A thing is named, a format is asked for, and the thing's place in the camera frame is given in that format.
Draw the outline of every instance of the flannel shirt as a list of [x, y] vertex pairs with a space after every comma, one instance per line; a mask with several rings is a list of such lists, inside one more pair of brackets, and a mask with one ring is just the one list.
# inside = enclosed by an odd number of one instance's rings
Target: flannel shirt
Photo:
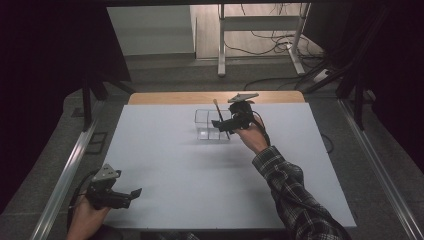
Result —
[[287, 196], [306, 204], [324, 215], [330, 213], [321, 206], [303, 185], [303, 171], [286, 161], [276, 147], [268, 147], [254, 159], [253, 165], [271, 188], [277, 212], [292, 239], [336, 240], [343, 239], [337, 226], [329, 223], [317, 213], [287, 201]]

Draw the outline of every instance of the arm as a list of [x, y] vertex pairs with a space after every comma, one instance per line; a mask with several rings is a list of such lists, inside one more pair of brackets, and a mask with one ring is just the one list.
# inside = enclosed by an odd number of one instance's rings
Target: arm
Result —
[[93, 236], [103, 223], [110, 208], [96, 210], [91, 206], [85, 196], [75, 208], [71, 226], [69, 227], [67, 240], [85, 240]]
[[[342, 229], [315, 212], [331, 216], [304, 188], [300, 167], [287, 162], [276, 147], [268, 147], [256, 126], [235, 132], [240, 135], [246, 146], [257, 154], [253, 165], [270, 186], [278, 215], [292, 239], [343, 239]], [[293, 203], [288, 198], [308, 207]]]

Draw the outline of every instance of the white tabletop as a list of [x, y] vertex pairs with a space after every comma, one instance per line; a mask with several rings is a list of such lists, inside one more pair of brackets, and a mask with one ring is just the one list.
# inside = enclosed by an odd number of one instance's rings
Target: white tabletop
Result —
[[[305, 187], [345, 227], [356, 226], [309, 104], [255, 104], [271, 143], [305, 175]], [[270, 189], [237, 135], [198, 140], [197, 109], [212, 104], [127, 105], [105, 163], [122, 170], [114, 191], [143, 188], [106, 224], [133, 229], [281, 229]]]

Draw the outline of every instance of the wooden table edge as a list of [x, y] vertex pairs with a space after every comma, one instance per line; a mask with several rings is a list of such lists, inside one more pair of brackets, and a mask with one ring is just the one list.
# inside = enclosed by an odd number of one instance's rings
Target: wooden table edge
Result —
[[218, 103], [228, 103], [228, 99], [238, 93], [258, 93], [253, 98], [255, 103], [304, 103], [305, 98], [299, 91], [222, 91], [222, 92], [154, 92], [134, 93], [130, 96], [128, 105], [140, 104], [212, 104], [213, 99]]

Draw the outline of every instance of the hand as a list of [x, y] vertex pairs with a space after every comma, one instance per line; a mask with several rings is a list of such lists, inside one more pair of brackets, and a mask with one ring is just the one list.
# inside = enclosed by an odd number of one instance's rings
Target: hand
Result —
[[72, 223], [68, 231], [67, 240], [88, 239], [93, 236], [102, 225], [110, 208], [96, 210], [83, 195], [76, 205]]
[[[260, 118], [255, 116], [255, 119], [263, 126]], [[233, 131], [240, 136], [244, 144], [255, 154], [262, 152], [268, 147], [264, 135], [255, 124], [251, 124], [248, 129], [236, 129]]]

